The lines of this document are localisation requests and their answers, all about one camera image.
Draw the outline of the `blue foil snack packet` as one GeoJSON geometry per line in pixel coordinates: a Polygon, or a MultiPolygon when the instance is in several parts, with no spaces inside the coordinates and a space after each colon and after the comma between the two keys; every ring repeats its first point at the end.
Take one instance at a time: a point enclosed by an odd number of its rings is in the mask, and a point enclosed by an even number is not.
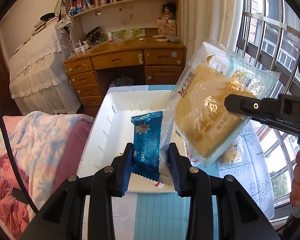
{"type": "Polygon", "coordinates": [[[133,166],[132,172],[158,181],[162,111],[133,116],[133,166]]]}

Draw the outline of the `clear packaged bread cake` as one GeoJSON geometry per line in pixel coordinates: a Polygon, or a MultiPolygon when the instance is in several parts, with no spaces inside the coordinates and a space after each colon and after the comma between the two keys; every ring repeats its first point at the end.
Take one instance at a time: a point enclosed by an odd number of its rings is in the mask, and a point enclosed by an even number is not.
{"type": "Polygon", "coordinates": [[[261,70],[212,41],[204,41],[183,70],[165,110],[174,113],[177,131],[204,165],[216,161],[249,121],[229,112],[230,94],[266,98],[279,72],[261,70]]]}

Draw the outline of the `white plastic storage basket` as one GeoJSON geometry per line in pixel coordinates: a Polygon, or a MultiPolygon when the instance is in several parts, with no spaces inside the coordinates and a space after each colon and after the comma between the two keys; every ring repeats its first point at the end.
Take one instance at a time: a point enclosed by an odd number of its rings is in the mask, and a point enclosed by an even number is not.
{"type": "Polygon", "coordinates": [[[160,111],[170,90],[116,92],[106,95],[97,113],[77,170],[79,177],[95,174],[133,142],[131,117],[160,111]]]}

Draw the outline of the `leaf print tablecloth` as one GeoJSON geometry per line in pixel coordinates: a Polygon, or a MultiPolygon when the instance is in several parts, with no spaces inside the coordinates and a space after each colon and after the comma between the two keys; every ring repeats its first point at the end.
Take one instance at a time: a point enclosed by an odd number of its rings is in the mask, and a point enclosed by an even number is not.
{"type": "MultiPolygon", "coordinates": [[[[172,85],[129,86],[111,88],[110,93],[173,90],[172,85]]],[[[226,166],[217,161],[205,168],[216,177],[233,175],[251,195],[267,218],[274,217],[274,197],[263,150],[252,124],[241,131],[238,142],[242,161],[226,166]]],[[[115,236],[117,239],[184,239],[189,217],[189,198],[181,198],[174,188],[156,184],[133,174],[128,192],[113,199],[115,236]]]]}

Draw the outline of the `small clear snack packet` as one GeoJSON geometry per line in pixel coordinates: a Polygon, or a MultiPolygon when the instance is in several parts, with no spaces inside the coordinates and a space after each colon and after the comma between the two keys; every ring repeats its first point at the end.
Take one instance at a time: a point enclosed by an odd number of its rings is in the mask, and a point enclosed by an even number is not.
{"type": "Polygon", "coordinates": [[[224,165],[231,165],[242,161],[242,149],[237,139],[230,144],[218,160],[224,165]]]}

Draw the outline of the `plastic bag under desk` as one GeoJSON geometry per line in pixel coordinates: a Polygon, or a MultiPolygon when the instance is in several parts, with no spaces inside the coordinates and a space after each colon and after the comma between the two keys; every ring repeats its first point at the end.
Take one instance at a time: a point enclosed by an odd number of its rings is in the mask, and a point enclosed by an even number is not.
{"type": "Polygon", "coordinates": [[[132,86],[134,85],[134,80],[130,77],[120,77],[111,82],[109,88],[111,87],[122,87],[122,86],[132,86]]]}

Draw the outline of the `metal window guard bars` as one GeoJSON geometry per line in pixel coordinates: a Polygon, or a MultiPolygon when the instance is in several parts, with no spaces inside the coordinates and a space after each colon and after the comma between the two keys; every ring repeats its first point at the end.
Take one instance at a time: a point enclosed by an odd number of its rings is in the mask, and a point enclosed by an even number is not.
{"type": "MultiPolygon", "coordinates": [[[[243,0],[243,15],[236,51],[258,69],[280,73],[269,93],[300,95],[300,19],[285,0],[243,0]]],[[[289,202],[297,138],[258,122],[260,141],[273,188],[274,205],[289,202]]]]}

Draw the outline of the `pink and blue blanket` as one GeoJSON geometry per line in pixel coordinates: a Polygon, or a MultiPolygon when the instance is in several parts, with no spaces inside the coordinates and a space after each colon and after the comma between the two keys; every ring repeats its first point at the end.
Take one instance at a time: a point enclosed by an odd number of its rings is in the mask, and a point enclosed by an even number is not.
{"type": "MultiPolygon", "coordinates": [[[[94,119],[85,114],[4,116],[13,156],[24,185],[38,209],[61,183],[78,170],[94,119]]],[[[0,225],[19,239],[34,212],[12,197],[19,188],[0,129],[0,225]]]]}

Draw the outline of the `wooden desk with drawers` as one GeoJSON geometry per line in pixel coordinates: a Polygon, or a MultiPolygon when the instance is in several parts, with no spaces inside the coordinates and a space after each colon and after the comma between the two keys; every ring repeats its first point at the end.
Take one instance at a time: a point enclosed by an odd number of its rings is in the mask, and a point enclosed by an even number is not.
{"type": "Polygon", "coordinates": [[[181,43],[153,37],[102,42],[64,61],[81,102],[79,112],[95,117],[112,82],[128,77],[132,85],[174,85],[186,63],[181,43]]]}

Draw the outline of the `white lace covered furniture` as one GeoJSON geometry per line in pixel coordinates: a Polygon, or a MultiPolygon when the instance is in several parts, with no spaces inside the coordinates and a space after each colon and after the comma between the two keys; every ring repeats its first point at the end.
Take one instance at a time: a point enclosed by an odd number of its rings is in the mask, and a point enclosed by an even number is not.
{"type": "Polygon", "coordinates": [[[68,34],[53,21],[10,58],[10,93],[22,115],[77,112],[81,102],[64,67],[71,52],[68,34]]]}

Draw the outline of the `dark patterned pouch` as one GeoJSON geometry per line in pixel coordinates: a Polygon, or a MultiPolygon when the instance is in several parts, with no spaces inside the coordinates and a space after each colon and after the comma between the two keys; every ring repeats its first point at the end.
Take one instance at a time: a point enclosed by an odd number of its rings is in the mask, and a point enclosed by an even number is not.
{"type": "Polygon", "coordinates": [[[85,35],[83,41],[85,41],[90,48],[105,41],[105,34],[101,27],[96,27],[85,35]]]}

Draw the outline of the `cream curtain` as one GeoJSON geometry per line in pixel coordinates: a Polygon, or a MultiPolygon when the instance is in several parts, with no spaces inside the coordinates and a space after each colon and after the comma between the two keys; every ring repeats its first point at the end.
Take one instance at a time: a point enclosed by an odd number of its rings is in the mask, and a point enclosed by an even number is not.
{"type": "Polygon", "coordinates": [[[212,40],[234,51],[238,40],[244,0],[179,0],[181,41],[186,60],[205,40],[212,40]]]}

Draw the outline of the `doll on desk shelf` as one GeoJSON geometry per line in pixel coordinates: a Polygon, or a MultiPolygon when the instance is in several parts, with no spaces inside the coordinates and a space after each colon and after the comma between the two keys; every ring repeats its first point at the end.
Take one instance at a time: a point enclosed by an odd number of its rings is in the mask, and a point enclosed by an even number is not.
{"type": "Polygon", "coordinates": [[[177,14],[177,7],[175,3],[166,3],[161,9],[161,19],[162,20],[175,20],[177,14]]]}

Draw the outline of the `wooden bookshelf hutch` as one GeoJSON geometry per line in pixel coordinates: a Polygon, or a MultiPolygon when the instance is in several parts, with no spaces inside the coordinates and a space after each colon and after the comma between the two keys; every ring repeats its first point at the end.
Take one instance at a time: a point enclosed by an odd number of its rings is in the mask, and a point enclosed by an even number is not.
{"type": "Polygon", "coordinates": [[[170,7],[179,0],[63,0],[71,16],[70,40],[78,43],[96,27],[113,33],[115,38],[155,35],[162,24],[176,24],[178,13],[168,20],[170,7]]]}

